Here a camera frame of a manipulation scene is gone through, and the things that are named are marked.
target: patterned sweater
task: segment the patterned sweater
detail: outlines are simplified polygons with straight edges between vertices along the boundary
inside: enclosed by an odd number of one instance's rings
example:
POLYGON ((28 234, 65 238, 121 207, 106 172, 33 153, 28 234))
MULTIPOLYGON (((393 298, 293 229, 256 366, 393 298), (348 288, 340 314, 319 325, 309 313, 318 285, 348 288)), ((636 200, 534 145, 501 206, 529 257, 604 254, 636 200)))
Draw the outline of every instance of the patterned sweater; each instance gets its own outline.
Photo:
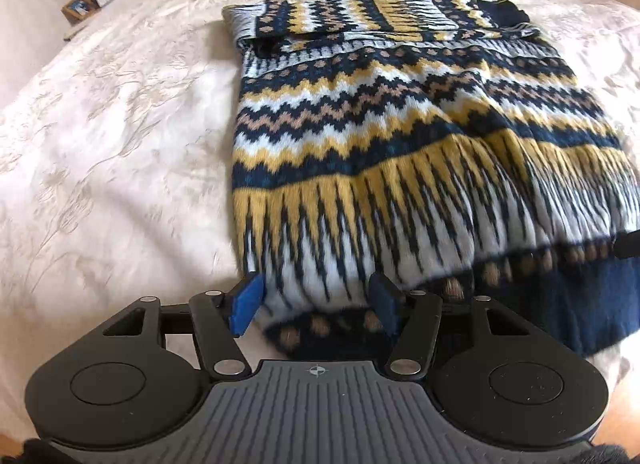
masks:
POLYGON ((242 53, 239 257, 266 275, 259 319, 281 348, 367 342, 374 270, 446 300, 491 295, 580 352, 640 327, 638 263, 610 257, 640 229, 634 171, 513 3, 265 0, 223 15, 242 53))

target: white bedspread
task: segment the white bedspread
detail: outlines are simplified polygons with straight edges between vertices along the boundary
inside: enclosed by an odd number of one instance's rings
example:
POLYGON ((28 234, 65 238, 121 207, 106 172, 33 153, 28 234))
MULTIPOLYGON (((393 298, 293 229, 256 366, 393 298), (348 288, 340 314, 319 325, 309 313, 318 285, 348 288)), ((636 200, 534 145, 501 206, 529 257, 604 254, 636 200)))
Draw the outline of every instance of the white bedspread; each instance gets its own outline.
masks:
MULTIPOLYGON (((238 277, 229 159, 239 57, 228 3, 116 0, 0 117, 0 433, 33 434, 38 365, 143 295, 177 303, 238 277)), ((640 13, 512 0, 548 32, 640 159, 640 13)), ((257 332, 250 360, 273 356, 257 332)), ((598 364, 614 381, 620 346, 598 364)))

